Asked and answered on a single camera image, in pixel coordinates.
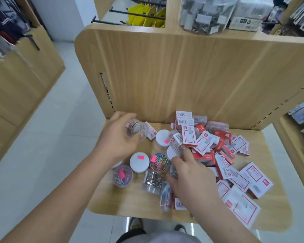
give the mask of black pants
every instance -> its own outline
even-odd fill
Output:
[[[132,238],[134,236],[138,236],[138,235],[146,235],[146,232],[141,229],[141,228],[134,228],[131,229],[130,231],[126,232],[125,234],[123,234],[118,241],[116,241],[116,243],[121,243],[129,238]]]

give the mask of person's right hand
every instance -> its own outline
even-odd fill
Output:
[[[168,182],[180,202],[193,215],[207,205],[222,202],[216,185],[214,172],[197,162],[191,151],[186,148],[181,156],[171,159],[178,174],[178,180],[168,176]]]

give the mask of hand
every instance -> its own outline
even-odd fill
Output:
[[[197,162],[188,148],[181,154],[184,161],[179,157],[171,159],[176,167],[178,180],[168,176],[170,187],[180,202],[193,215],[204,210],[210,203],[222,202],[214,172]]]
[[[109,168],[136,150],[142,133],[130,137],[125,128],[130,119],[135,117],[136,113],[115,112],[102,130],[92,153],[99,153],[103,157],[101,161],[108,162]]]

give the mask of person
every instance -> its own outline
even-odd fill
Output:
[[[103,176],[136,150],[141,133],[129,137],[125,131],[126,123],[135,117],[134,113],[114,113],[92,152],[0,242],[68,242]],[[196,162],[188,149],[171,162],[178,173],[178,180],[167,177],[173,192],[214,243],[260,242],[223,203],[214,173]],[[131,228],[117,243],[200,242],[180,226],[177,231],[149,236],[134,218]]]

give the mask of forearm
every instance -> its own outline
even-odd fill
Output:
[[[260,243],[221,199],[204,204],[195,219],[214,243]]]
[[[68,242],[109,167],[90,154],[2,242]]]

